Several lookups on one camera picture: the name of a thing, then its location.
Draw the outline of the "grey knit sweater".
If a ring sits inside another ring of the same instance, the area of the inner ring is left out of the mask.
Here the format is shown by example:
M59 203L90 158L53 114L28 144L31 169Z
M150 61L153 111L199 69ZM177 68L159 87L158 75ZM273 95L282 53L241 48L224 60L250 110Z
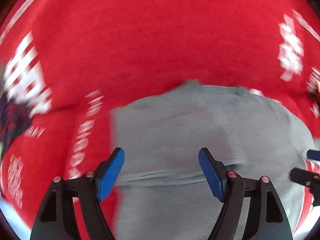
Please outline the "grey knit sweater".
M244 178L268 176L294 229L303 188L289 179L315 149L307 126L286 107L240 87L188 83L114 111L125 153L117 239L207 239L222 204L206 181L201 154Z

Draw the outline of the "dark plaid cloth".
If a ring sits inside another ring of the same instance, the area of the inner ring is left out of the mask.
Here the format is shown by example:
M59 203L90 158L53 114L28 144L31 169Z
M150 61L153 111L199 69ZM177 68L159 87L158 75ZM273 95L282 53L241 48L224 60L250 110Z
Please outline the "dark plaid cloth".
M26 103L16 104L8 100L5 93L1 96L1 157L7 152L11 142L22 135L31 125L31 109Z

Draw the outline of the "red blanket with white print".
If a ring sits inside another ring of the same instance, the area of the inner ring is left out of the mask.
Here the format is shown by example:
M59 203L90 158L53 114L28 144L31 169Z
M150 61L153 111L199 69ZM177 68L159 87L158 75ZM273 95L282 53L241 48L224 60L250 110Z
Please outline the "red blanket with white print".
M206 239L221 209L206 147L241 176L268 176L290 235L319 171L319 18L306 0L19 0L1 27L1 91L22 133L3 143L2 198L31 231L55 177L84 176L116 147L100 204L117 239Z

